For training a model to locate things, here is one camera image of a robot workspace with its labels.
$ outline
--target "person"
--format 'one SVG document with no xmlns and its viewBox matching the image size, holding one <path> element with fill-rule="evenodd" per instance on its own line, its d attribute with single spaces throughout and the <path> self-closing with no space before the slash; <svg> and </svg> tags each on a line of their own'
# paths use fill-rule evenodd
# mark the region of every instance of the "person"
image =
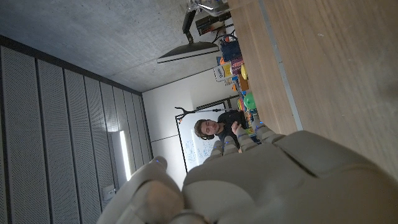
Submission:
<svg viewBox="0 0 398 224">
<path fill-rule="evenodd" d="M 194 130 L 195 134 L 203 140 L 210 140 L 218 136 L 220 141 L 224 142 L 226 136 L 231 136 L 236 147 L 239 148 L 240 145 L 235 132 L 240 127 L 247 128 L 243 111 L 231 110 L 221 114 L 217 122 L 210 119 L 200 119 L 196 122 Z"/>
</svg>

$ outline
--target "colorful toy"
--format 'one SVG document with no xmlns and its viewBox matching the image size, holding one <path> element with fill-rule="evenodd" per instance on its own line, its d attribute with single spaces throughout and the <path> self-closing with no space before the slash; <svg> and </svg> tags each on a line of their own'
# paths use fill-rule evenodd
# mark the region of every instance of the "colorful toy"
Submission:
<svg viewBox="0 0 398 224">
<path fill-rule="evenodd" d="M 238 108 L 239 108 L 239 110 L 246 111 L 246 107 L 244 106 L 244 102 L 241 97 L 238 99 Z"/>
<path fill-rule="evenodd" d="M 256 108 L 256 103 L 254 102 L 253 93 L 246 94 L 246 96 L 244 97 L 244 105 L 248 109 L 255 109 Z"/>
</svg>

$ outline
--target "wooden surface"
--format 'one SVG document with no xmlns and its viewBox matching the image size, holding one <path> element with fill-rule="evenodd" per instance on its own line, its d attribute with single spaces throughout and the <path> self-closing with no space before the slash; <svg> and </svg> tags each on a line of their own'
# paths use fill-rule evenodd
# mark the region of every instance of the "wooden surface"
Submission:
<svg viewBox="0 0 398 224">
<path fill-rule="evenodd" d="M 242 7 L 231 13 L 260 118 L 277 133 L 295 132 L 297 128 L 278 64 L 269 39 L 264 38 L 267 30 L 260 9 Z"/>
<path fill-rule="evenodd" d="M 357 151 L 398 179 L 398 1 L 264 4 L 303 128 Z M 286 110 L 289 104 L 274 94 L 283 85 L 259 12 L 252 1 L 233 9 L 232 17 L 261 118 L 270 123 L 270 105 Z M 272 128 L 294 125 L 279 112 Z"/>
</svg>

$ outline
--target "orange object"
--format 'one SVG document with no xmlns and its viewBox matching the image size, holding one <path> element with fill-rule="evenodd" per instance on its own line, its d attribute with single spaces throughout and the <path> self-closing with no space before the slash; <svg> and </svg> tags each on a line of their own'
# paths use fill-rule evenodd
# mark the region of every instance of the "orange object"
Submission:
<svg viewBox="0 0 398 224">
<path fill-rule="evenodd" d="M 249 89 L 248 81 L 245 80 L 241 74 L 239 74 L 238 79 L 239 79 L 239 84 L 241 85 L 242 91 L 248 90 Z"/>
<path fill-rule="evenodd" d="M 224 61 L 224 57 L 221 57 L 220 59 L 220 65 L 224 65 L 226 62 Z"/>
</svg>

